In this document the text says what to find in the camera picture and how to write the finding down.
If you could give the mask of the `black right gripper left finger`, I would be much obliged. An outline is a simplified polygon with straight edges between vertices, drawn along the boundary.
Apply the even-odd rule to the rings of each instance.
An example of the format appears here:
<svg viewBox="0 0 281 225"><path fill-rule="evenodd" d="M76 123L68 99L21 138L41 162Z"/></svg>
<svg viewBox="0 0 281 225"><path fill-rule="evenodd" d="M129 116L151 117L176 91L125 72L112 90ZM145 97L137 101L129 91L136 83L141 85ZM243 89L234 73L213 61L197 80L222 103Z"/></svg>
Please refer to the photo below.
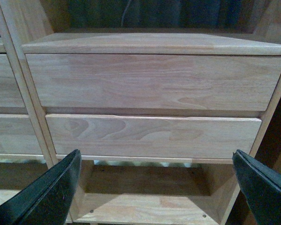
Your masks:
<svg viewBox="0 0 281 225"><path fill-rule="evenodd" d="M0 205L0 225L63 225L81 173L81 153L59 163Z"/></svg>

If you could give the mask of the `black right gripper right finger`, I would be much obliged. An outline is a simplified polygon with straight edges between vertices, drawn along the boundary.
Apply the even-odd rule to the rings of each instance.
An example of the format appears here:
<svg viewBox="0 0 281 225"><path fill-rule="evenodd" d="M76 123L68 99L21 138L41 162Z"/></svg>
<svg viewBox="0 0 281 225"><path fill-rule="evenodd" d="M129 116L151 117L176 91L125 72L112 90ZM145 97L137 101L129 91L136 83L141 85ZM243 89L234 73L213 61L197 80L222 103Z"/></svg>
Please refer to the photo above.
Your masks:
<svg viewBox="0 0 281 225"><path fill-rule="evenodd" d="M241 192L259 225L281 225L281 174L242 150L232 157Z"/></svg>

